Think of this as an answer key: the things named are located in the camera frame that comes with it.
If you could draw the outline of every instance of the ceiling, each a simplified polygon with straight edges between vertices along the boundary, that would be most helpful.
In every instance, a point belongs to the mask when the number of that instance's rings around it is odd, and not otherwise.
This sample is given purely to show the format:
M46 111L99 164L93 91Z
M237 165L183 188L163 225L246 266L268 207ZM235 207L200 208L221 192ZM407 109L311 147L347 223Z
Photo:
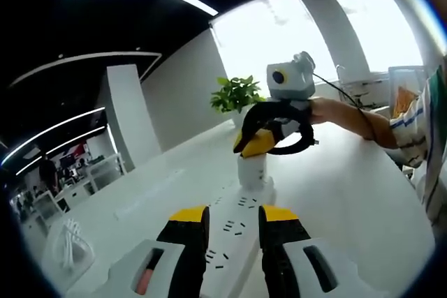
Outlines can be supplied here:
M224 13L248 0L201 1ZM40 131L92 110L106 66L137 64L142 74L153 58L83 59L38 71L11 86L20 76L59 59L97 52L158 52L160 64L208 28L211 19L180 0L5 0L3 8L3 64L9 66L0 76L0 141L9 149L0 144L0 157ZM93 129L97 119L107 122L104 115L85 117L52 131L38 145L51 149ZM4 168L19 170L32 160L22 157L28 151Z

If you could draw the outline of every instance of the green leaves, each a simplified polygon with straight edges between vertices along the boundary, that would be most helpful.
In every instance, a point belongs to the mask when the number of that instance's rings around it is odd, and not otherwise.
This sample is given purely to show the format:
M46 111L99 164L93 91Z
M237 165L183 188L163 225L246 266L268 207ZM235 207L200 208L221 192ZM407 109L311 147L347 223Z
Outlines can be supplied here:
M234 77L231 80L218 77L217 82L222 86L220 91L213 92L211 106L222 113L237 110L241 113L242 108L247 105L264 101L258 91L259 82L253 82L253 76L248 78Z
M220 85L227 85L227 84L229 83L229 80L228 80L228 78L218 77L218 78L217 78L217 82L218 82Z

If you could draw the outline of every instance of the white pillar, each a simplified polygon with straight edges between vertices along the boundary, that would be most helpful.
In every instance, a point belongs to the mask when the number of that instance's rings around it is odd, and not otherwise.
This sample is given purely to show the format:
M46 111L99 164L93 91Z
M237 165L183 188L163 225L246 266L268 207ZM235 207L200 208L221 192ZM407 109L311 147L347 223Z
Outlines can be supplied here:
M86 142L92 158L97 158L100 155L107 157L115 153L107 131L87 139Z
M128 171L161 154L135 64L107 67L98 104Z
M362 45L337 0L302 0L302 2L312 14L323 35L334 65L345 67L342 80L345 82L369 80L371 77Z

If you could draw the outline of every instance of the person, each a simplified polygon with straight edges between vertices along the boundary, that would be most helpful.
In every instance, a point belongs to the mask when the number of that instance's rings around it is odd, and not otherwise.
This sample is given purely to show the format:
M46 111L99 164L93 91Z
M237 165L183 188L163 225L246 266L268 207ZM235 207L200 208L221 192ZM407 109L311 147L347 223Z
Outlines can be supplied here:
M24 202L23 205L28 211L32 211L33 207L33 195L31 194L31 191L25 192L24 194Z
M56 173L56 165L48 159L48 156L45 154L42 155L42 161L39 165L39 177L41 181L47 189L51 192L53 197L55 197L59 193L58 181L57 181L57 173Z
M41 190L37 189L37 185L33 186L33 191L34 191L34 198L37 198L39 195L43 193Z
M310 100L313 124L329 121L367 140L375 140L384 148L401 149L406 164L412 167L425 161L425 183L416 192L436 237L447 233L446 191L439 186L439 174L446 159L443 154L447 138L446 69L447 56L444 56L443 64L429 78L422 94L396 119L368 111L362 111L362 115L356 107L335 100Z
M67 167L64 168L62 174L64 176L65 181L69 180L73 176L72 172Z
M23 209L23 204L20 201L20 199L17 199L17 202L15 203L17 206L17 210L19 211L19 214L22 213L22 209Z
M85 163L85 159L84 158L81 158L79 160L78 172L80 174L80 178L87 177L87 164Z

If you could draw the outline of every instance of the desk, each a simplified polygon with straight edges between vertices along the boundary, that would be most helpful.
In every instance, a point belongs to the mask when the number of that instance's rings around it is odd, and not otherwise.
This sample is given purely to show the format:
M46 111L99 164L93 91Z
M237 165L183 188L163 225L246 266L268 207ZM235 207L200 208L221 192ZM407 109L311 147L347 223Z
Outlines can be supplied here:
M87 166L86 172L91 180L94 192L98 192L127 173L120 153L113 154L102 161Z
M111 264L143 239L155 239L178 209L209 204L225 188L237 188L232 153L237 132L227 121L114 181L64 214L77 220L96 254L95 263L70 289L93 291ZM287 142L296 140L292 135ZM313 237L322 237L358 264L378 290L400 294L434 250L430 223L411 184L386 153L333 124L315 127L320 145L290 156L268 156L276 204L289 207ZM144 206L135 200L144 199ZM48 274L51 244L42 267ZM255 264L241 297L268 297Z
M67 186L54 197L55 202L65 200L70 210L75 206L78 206L81 202L84 202L89 196L90 191L87 190L87 185L92 185L94 189L94 183L90 178L81 179L78 183Z

